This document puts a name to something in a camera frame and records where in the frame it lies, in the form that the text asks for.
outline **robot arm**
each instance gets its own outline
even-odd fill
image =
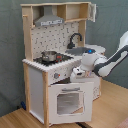
[[[93,71],[99,77],[105,77],[120,64],[128,55],[128,32],[120,38],[120,44],[117,52],[109,59],[98,54],[93,49],[88,49],[83,53],[80,67],[74,68],[70,80],[82,81],[85,78],[85,72]]]
[[[128,45],[121,48],[104,63],[102,63],[103,58],[98,58],[94,62],[94,73],[99,77],[108,76],[111,71],[127,57],[127,55]]]

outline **stovetop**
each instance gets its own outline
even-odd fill
[[[70,57],[70,56],[67,56],[64,54],[60,54],[60,53],[57,53],[57,56],[61,56],[61,58],[58,58],[55,61],[51,61],[51,62],[47,62],[47,61],[42,60],[42,57],[33,59],[33,61],[48,67],[48,66],[51,66],[51,65],[54,65],[57,63],[61,63],[61,62],[73,59],[73,57]]]

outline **tabletop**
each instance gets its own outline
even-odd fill
[[[128,117],[128,89],[101,81],[101,97],[93,102],[92,121],[87,128],[115,128]]]
[[[45,128],[35,117],[18,109],[0,118],[0,128]],[[81,128],[76,123],[52,125],[50,128]]]

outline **white cabinet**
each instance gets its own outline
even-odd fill
[[[51,85],[49,123],[91,121],[93,86],[93,82]]]

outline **pot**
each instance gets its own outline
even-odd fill
[[[55,61],[56,60],[56,51],[44,51],[42,52],[42,59],[44,61]]]

